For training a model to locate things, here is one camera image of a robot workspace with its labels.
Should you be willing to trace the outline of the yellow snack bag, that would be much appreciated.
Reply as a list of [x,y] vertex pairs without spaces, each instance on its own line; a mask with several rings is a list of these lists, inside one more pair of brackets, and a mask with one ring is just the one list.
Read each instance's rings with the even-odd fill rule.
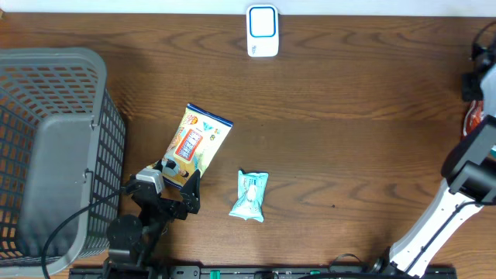
[[149,168],[162,163],[164,182],[182,188],[196,170],[206,171],[232,127],[231,121],[189,103],[165,154]]

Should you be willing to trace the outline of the orange chocolate bar wrapper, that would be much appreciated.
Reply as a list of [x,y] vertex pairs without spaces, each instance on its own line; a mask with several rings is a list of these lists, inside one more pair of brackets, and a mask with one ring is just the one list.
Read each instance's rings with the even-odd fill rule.
[[463,120],[462,136],[467,137],[484,119],[484,102],[472,101]]

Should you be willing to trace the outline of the teal small snack packet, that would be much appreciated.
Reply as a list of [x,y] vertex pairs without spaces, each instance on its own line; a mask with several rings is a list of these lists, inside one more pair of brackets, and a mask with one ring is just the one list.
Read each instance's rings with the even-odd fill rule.
[[266,172],[246,173],[238,171],[238,200],[229,215],[244,220],[264,221],[262,204],[269,174]]

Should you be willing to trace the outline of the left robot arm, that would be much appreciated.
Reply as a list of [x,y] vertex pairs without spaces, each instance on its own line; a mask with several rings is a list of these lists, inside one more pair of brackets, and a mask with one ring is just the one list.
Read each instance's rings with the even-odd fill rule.
[[164,178],[159,170],[145,168],[123,187],[141,208],[140,214],[122,215],[106,230],[108,259],[103,278],[168,278],[168,269],[152,259],[155,246],[176,219],[198,213],[201,171],[196,170],[181,188],[181,200],[163,198]]

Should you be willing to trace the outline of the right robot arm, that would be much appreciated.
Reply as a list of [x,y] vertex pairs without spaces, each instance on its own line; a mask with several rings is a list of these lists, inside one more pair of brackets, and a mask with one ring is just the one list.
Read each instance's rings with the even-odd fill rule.
[[446,158],[440,188],[413,227],[377,260],[372,274],[421,278],[431,259],[471,216],[495,205],[495,117],[486,115]]

